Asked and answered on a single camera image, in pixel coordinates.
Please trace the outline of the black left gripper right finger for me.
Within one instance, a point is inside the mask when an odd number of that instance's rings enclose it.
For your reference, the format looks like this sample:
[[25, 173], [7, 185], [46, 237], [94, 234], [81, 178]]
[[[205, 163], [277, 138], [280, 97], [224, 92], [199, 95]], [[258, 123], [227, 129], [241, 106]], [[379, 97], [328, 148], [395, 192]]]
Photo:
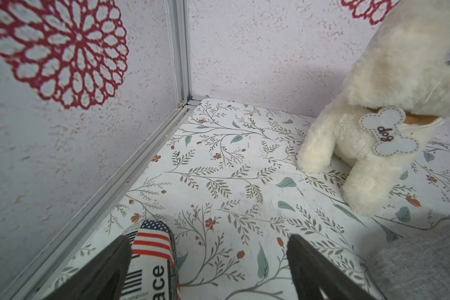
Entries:
[[290, 236], [286, 256], [300, 300], [373, 299], [298, 234]]

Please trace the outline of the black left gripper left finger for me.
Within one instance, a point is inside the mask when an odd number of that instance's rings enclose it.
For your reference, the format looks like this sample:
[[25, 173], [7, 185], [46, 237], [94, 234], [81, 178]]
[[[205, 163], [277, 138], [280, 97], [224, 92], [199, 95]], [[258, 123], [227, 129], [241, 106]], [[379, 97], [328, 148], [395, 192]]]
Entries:
[[127, 236], [117, 237], [45, 300], [118, 300], [131, 262]]

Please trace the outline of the flag print rolled pouch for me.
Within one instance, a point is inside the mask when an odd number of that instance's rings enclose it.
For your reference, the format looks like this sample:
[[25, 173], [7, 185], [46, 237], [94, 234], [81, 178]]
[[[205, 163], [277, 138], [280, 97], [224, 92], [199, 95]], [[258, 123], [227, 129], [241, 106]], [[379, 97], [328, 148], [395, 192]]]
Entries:
[[162, 221], [145, 220], [124, 235], [131, 244], [131, 261], [121, 291], [122, 300], [179, 300], [180, 282], [175, 239]]

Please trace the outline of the white plush dog toy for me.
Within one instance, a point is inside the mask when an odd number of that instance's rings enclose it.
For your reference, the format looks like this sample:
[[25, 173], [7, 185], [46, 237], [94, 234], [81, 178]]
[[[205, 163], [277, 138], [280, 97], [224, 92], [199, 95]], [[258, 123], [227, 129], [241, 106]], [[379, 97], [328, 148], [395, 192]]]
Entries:
[[450, 1], [400, 1], [308, 129], [297, 166], [318, 173], [339, 157], [351, 167], [343, 199], [372, 216], [446, 118]]

